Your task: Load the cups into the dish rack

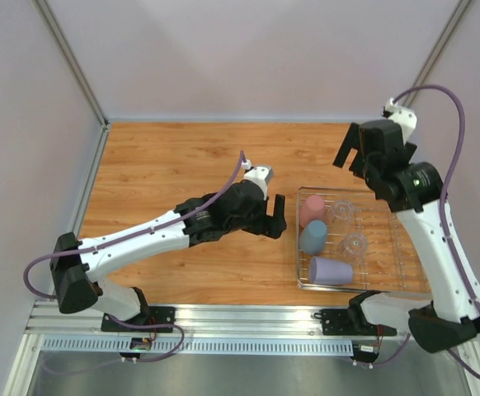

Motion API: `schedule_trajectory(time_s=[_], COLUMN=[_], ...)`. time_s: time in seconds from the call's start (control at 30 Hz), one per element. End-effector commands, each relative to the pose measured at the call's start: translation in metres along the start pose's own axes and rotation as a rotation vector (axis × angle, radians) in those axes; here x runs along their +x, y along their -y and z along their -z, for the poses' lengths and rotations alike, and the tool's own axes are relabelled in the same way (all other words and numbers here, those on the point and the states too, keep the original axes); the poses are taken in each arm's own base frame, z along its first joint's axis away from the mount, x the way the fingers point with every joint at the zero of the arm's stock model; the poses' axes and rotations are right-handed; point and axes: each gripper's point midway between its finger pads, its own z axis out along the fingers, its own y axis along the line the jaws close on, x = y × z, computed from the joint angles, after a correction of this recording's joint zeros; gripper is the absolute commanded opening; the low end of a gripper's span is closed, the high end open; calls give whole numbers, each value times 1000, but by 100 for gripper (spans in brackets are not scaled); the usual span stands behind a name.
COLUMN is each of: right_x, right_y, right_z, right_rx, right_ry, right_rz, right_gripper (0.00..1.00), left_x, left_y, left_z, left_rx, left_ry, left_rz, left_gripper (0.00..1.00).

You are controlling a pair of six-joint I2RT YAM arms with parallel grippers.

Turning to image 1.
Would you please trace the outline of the blue plastic cup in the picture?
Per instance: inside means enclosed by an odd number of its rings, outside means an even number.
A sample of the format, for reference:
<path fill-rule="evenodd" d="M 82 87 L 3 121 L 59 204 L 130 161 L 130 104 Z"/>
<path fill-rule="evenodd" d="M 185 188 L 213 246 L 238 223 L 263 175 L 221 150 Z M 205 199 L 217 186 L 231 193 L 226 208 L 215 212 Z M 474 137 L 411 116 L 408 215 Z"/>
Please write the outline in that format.
<path fill-rule="evenodd" d="M 328 229 L 324 222 L 311 221 L 299 236 L 299 250 L 312 256 L 319 254 L 325 247 L 327 234 Z"/>

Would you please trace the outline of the clear glass cup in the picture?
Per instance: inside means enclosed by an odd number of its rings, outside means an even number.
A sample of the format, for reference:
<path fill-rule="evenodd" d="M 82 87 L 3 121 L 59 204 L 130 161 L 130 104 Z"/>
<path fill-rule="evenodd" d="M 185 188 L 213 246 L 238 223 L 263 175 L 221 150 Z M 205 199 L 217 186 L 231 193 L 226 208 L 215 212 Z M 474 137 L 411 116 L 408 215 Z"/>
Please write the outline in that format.
<path fill-rule="evenodd" d="M 331 233 L 343 234 L 351 230 L 355 220 L 355 207 L 348 200 L 337 200 L 327 209 L 326 221 Z"/>
<path fill-rule="evenodd" d="M 339 258 L 351 265 L 360 265 L 365 262 L 368 250 L 368 239 L 362 233 L 349 233 L 338 244 Z"/>

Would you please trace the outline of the pink plastic cup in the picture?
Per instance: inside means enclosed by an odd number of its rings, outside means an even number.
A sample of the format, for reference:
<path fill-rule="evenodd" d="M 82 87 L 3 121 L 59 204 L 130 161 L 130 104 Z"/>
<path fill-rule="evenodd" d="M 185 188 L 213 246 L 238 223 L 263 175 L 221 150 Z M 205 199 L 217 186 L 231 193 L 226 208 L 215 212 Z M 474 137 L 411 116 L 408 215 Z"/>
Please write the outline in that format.
<path fill-rule="evenodd" d="M 309 196 L 299 208 L 299 225 L 306 228 L 313 221 L 326 222 L 327 207 L 320 195 Z"/>

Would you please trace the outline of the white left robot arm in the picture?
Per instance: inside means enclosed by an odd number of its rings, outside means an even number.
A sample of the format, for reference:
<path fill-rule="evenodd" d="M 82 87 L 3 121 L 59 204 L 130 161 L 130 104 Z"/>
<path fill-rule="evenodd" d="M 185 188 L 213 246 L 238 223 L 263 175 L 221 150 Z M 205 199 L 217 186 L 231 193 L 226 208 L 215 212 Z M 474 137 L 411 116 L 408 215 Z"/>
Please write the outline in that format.
<path fill-rule="evenodd" d="M 59 312 L 95 309 L 121 321 L 129 330 L 144 328 L 150 309 L 141 289 L 117 285 L 108 275 L 161 253 L 212 243 L 243 231 L 277 239 L 286 230 L 285 196 L 276 195 L 272 214 L 268 198 L 253 181 L 190 198 L 162 216 L 98 238 L 58 238 L 49 264 Z"/>

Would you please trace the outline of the purple plastic cup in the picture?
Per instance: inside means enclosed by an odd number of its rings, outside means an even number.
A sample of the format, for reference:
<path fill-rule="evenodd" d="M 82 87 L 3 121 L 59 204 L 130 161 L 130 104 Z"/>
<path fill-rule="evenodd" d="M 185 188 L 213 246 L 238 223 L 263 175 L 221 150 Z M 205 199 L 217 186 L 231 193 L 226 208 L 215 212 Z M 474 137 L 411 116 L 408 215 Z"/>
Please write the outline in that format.
<path fill-rule="evenodd" d="M 348 263 L 327 257 L 312 257 L 309 263 L 309 280 L 318 285 L 345 285 L 351 283 L 354 272 Z"/>

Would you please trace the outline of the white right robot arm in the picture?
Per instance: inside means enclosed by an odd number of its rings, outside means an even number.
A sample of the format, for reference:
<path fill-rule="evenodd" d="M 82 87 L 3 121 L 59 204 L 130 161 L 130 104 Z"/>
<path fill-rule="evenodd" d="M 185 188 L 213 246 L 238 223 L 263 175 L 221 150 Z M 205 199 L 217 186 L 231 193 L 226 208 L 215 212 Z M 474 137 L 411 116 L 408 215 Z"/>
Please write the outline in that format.
<path fill-rule="evenodd" d="M 372 290 L 352 298 L 347 322 L 366 334 L 376 325 L 409 332 L 423 350 L 436 353 L 480 333 L 480 283 L 473 274 L 449 211 L 440 202 L 443 182 L 429 163 L 413 163 L 416 145 L 405 142 L 400 124 L 390 119 L 353 123 L 334 159 L 343 167 L 357 153 L 351 172 L 383 200 L 411 239 L 431 288 L 431 300 L 392 297 Z"/>

